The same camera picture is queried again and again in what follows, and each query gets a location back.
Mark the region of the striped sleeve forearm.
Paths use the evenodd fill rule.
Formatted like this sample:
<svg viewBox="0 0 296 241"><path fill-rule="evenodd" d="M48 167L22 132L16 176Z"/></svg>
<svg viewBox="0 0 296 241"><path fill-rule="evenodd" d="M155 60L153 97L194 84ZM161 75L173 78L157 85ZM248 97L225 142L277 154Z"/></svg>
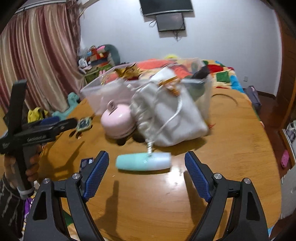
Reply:
<svg viewBox="0 0 296 241"><path fill-rule="evenodd" d="M5 175L1 178L1 240L23 240L25 201Z"/></svg>

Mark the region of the person's left hand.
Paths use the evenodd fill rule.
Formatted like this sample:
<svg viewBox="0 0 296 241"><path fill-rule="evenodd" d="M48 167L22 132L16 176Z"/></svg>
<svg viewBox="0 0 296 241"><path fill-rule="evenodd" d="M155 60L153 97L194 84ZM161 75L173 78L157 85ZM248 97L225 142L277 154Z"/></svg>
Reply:
<svg viewBox="0 0 296 241"><path fill-rule="evenodd" d="M36 153L30 157L30 168L27 169L26 175L29 182L34 182L38 179L38 171L39 171L39 160L40 160L40 154L43 150L41 145L37 146ZM16 160L12 156L5 155L4 156L4 175L7 179L9 185L11 188L16 189L18 186L18 181L16 179L15 175L15 164Z"/></svg>

